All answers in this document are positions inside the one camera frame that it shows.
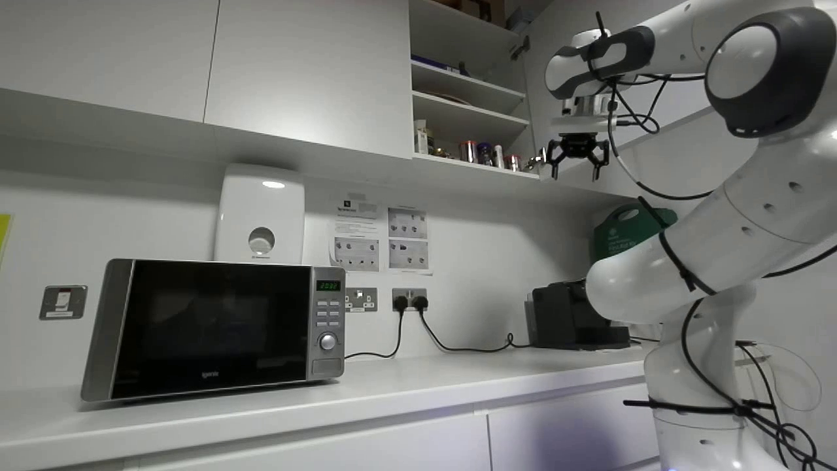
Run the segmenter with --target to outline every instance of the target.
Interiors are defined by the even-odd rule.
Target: white countertop
[[[0,394],[0,467],[95,463],[641,376],[641,348],[348,361],[329,385],[85,410],[79,390]]]

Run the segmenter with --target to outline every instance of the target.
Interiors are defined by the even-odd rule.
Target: electrical outlet
[[[380,243],[367,238],[336,238],[336,267],[374,271]]]
[[[395,302],[397,294],[405,294],[409,302],[414,306],[414,298],[419,298],[419,294],[426,298],[426,289],[423,288],[393,288],[393,302]]]
[[[376,288],[346,288],[346,311],[376,311]]]
[[[389,238],[426,238],[426,211],[389,205]]]
[[[389,241],[389,267],[426,268],[430,267],[430,243],[426,241]]]

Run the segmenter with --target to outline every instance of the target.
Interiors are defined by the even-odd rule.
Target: open shelving
[[[434,94],[414,92],[414,111],[419,119],[430,119],[438,128],[440,140],[489,140],[507,143],[528,119],[515,114],[493,111],[474,103],[460,103]]]
[[[440,187],[447,192],[464,192],[468,199],[482,201],[519,201],[532,205],[572,205],[587,211],[612,208],[618,204],[630,201],[620,192],[576,187],[536,171],[515,171],[499,170],[460,160],[442,160],[431,153],[414,153],[412,162],[402,164],[400,175],[402,186],[409,179],[423,187]]]
[[[525,99],[524,92],[478,81],[474,76],[442,69],[416,59],[414,59],[414,89],[423,94],[438,94],[438,96],[455,96],[455,99],[464,99],[467,103],[478,103],[497,111],[512,111]]]

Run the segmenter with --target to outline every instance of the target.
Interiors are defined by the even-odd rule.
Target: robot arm
[[[664,324],[647,358],[648,394],[690,406],[655,410],[664,467],[783,467],[733,415],[733,339],[754,301],[749,283],[837,233],[835,17],[837,0],[693,0],[550,59],[558,99],[592,96],[635,73],[706,73],[709,102],[731,133],[758,139],[757,153],[686,219],[596,260],[587,276],[601,317]]]
[[[693,0],[616,37],[587,34],[589,44],[550,59],[555,96],[589,96],[601,81],[635,73],[706,73],[731,133],[761,139],[750,162],[664,241],[589,271],[605,317],[659,321],[693,298],[758,279],[837,230],[831,12],[831,0]]]
[[[723,38],[745,17],[805,0],[690,0],[616,37],[583,31],[546,64],[558,99],[596,94],[606,77],[705,73]]]

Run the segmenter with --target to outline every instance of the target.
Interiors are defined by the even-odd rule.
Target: white cabinet
[[[625,408],[647,386],[582,393],[493,410],[495,471],[635,471],[659,467],[648,408]]]
[[[206,122],[412,153],[405,0],[222,0]]]
[[[416,420],[285,445],[240,445],[129,463],[130,471],[489,471],[487,415]]]
[[[0,0],[0,89],[202,119],[218,0]]]

